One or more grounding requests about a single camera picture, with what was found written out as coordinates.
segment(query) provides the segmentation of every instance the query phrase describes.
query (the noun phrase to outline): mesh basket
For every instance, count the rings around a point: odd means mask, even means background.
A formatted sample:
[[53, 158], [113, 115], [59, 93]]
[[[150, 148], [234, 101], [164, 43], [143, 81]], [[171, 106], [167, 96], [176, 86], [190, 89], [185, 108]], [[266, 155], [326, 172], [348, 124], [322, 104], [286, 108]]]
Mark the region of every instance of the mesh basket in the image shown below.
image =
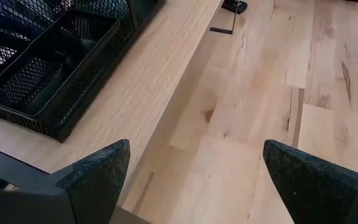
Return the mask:
[[64, 141], [164, 1], [18, 2], [31, 34], [44, 31], [0, 63], [0, 118]]
[[30, 12], [19, 1], [0, 0], [0, 71], [51, 24], [51, 18], [37, 20]]

